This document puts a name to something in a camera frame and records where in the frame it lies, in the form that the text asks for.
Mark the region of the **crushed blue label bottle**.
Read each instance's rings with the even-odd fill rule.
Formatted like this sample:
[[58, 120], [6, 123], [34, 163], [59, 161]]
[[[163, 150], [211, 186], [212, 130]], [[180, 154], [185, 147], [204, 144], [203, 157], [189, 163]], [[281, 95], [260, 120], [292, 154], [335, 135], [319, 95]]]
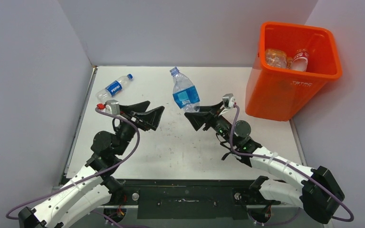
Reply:
[[177, 67], [170, 70], [173, 78], [173, 99], [177, 106], [186, 113], [199, 111], [200, 98], [193, 82]]

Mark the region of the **clear Pepsi bottle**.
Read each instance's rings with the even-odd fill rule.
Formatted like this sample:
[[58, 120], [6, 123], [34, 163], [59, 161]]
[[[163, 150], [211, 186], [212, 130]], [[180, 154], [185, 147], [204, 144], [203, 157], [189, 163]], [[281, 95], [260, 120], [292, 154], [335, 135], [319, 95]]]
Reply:
[[134, 77], [132, 74], [121, 76], [108, 86], [96, 93], [96, 98], [100, 103], [105, 103], [111, 100], [117, 93], [125, 90], [133, 81]]

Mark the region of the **blue cap bottle edge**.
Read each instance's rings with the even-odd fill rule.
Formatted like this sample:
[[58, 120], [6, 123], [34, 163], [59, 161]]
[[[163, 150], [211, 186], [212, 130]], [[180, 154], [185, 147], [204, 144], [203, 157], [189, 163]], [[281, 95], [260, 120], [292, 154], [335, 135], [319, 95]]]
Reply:
[[276, 68], [287, 68], [287, 54], [278, 49], [268, 48], [265, 50], [265, 61], [267, 65]]

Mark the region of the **red cap water bottle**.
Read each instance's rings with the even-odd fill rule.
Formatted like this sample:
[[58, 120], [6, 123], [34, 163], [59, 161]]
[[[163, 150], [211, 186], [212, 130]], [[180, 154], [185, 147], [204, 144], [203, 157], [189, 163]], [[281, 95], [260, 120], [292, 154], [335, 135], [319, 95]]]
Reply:
[[306, 72], [309, 53], [306, 49], [299, 49], [294, 55], [290, 68], [291, 70]]

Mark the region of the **crushed orange label bottle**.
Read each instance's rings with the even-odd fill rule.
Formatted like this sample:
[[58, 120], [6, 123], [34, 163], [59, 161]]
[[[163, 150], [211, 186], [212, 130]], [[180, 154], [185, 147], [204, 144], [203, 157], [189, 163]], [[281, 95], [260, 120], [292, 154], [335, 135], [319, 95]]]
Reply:
[[286, 69], [291, 69], [291, 65], [292, 65], [292, 62], [293, 62], [293, 58], [292, 57], [287, 57], [286, 58]]

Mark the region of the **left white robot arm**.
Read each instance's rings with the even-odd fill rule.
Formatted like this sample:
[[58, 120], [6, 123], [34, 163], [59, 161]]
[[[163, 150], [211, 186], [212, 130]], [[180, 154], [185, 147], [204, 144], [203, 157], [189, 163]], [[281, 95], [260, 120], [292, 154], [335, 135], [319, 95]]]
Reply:
[[149, 105], [150, 101], [120, 105], [115, 100], [98, 104], [97, 113], [120, 123], [112, 133], [96, 133], [91, 157], [65, 185], [18, 213], [19, 227], [69, 228], [99, 206], [118, 204], [123, 187], [112, 175], [136, 151], [140, 131], [155, 131], [165, 110], [164, 106], [148, 110]]

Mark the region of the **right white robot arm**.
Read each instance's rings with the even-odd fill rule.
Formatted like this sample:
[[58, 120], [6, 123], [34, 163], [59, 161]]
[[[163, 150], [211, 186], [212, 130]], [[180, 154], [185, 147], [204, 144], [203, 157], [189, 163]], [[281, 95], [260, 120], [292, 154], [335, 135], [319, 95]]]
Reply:
[[235, 116], [230, 123], [223, 117], [225, 108], [222, 105], [201, 106], [198, 112], [185, 113], [184, 116], [196, 131], [212, 128], [223, 138], [221, 145], [241, 163], [278, 178], [259, 177], [250, 189], [251, 200], [255, 203], [274, 200], [295, 205], [321, 224], [334, 219], [345, 195], [332, 172], [323, 166], [312, 168], [292, 162], [268, 150], [251, 138], [248, 122]]

